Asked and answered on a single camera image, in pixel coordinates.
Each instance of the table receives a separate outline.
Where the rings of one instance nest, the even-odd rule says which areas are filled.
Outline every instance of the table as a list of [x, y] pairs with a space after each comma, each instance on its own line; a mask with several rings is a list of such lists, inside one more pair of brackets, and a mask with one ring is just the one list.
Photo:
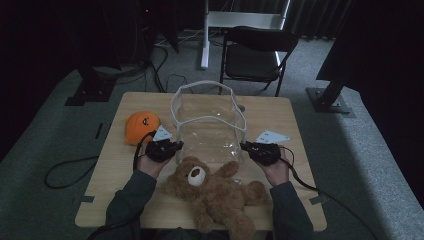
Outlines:
[[[161, 119], [162, 125], [174, 136], [176, 129], [170, 117], [171, 93], [144, 93], [128, 92], [122, 97], [121, 103], [112, 122], [109, 134], [99, 156], [85, 196], [94, 197], [92, 202], [82, 202], [75, 222], [80, 227], [98, 227], [105, 223], [106, 208], [116, 191], [130, 179], [132, 161], [135, 151], [124, 141], [125, 117], [137, 111], [155, 112]], [[219, 95], [188, 94], [187, 98], [193, 101], [213, 101], [216, 98], [228, 97]], [[247, 121], [247, 140], [253, 142], [265, 129], [282, 133], [291, 137], [284, 145], [290, 148], [296, 157], [295, 168], [306, 183], [315, 186], [303, 142], [298, 130], [296, 119], [287, 98], [238, 96], [238, 104], [246, 110], [244, 116]], [[267, 189], [271, 188], [262, 170], [249, 159], [246, 152], [244, 163], [235, 178], [243, 183], [252, 180], [263, 182]], [[143, 228], [176, 228], [194, 229], [193, 211], [191, 204], [165, 193], [165, 181], [176, 168], [175, 158], [162, 170], [152, 199], [144, 208], [141, 215]], [[222, 164], [209, 164], [212, 170]], [[304, 204], [312, 221], [315, 231], [322, 231], [327, 223], [320, 203], [312, 204], [310, 199], [318, 196], [316, 192], [300, 186], [291, 176], [295, 189]], [[257, 230], [272, 230], [272, 201], [262, 206], [249, 206], [245, 212], [250, 216]], [[223, 229], [222, 225], [215, 224], [215, 229]]]
[[209, 11], [209, 0], [205, 0], [205, 19], [203, 28], [203, 51], [201, 68], [209, 66], [209, 27], [231, 28], [248, 26], [264, 29], [283, 29], [290, 0], [286, 1], [281, 14], [247, 13], [247, 12], [221, 12]]

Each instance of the paper tag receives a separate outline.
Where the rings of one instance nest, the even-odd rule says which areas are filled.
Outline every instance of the paper tag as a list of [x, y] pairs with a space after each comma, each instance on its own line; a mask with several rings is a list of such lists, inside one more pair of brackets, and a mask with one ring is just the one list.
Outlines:
[[160, 125], [158, 130], [156, 131], [155, 136], [153, 137], [153, 141], [157, 142], [170, 138], [172, 138], [172, 133], [166, 131], [166, 129], [162, 125]]
[[257, 143], [278, 143], [278, 142], [284, 142], [289, 141], [290, 137], [287, 135], [271, 132], [268, 130], [265, 130], [261, 135], [259, 135], [258, 138], [256, 138]]

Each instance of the gray carpet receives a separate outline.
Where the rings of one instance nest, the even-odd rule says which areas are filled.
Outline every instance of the gray carpet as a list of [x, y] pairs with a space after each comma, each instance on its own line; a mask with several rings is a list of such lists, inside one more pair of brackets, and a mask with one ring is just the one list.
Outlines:
[[[209, 68], [200, 69], [202, 43], [184, 41], [180, 54], [170, 47], [159, 71], [164, 87], [175, 92], [181, 84], [218, 81], [221, 48], [211, 45]], [[292, 101], [296, 119], [317, 186], [357, 213], [379, 239], [423, 239], [424, 214], [357, 92], [343, 89], [342, 97], [356, 118], [316, 113], [306, 88], [325, 87], [316, 75], [332, 46], [331, 41], [301, 40], [289, 58], [280, 96]], [[165, 57], [155, 49], [152, 61]], [[100, 68], [104, 72], [116, 72]], [[107, 103], [65, 107], [81, 78], [76, 71], [63, 79], [36, 118], [0, 164], [0, 239], [86, 239], [94, 229], [75, 225], [79, 202], [89, 176], [65, 189], [49, 189], [46, 171], [66, 160], [96, 156], [102, 149], [120, 98], [127, 91], [157, 92], [153, 71], [120, 78]], [[229, 82], [236, 95], [273, 96], [263, 84]], [[94, 160], [57, 169], [49, 181], [65, 184], [82, 174]], [[328, 221], [315, 239], [372, 239], [370, 233], [344, 208], [328, 200], [323, 205]]]

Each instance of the chair backrest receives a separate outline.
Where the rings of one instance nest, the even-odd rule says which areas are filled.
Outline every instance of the chair backrest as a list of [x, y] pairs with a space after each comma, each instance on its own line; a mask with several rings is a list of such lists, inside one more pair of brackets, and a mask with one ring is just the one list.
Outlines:
[[227, 30], [224, 41], [232, 41], [257, 51], [291, 53], [299, 37], [286, 30], [238, 26]]

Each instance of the teddy bear head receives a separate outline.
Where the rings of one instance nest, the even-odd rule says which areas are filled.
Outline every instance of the teddy bear head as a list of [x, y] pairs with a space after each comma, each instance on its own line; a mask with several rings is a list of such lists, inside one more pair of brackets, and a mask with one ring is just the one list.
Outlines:
[[211, 171], [204, 162], [196, 157], [186, 157], [167, 178], [166, 192], [192, 202], [199, 197], [210, 176]]

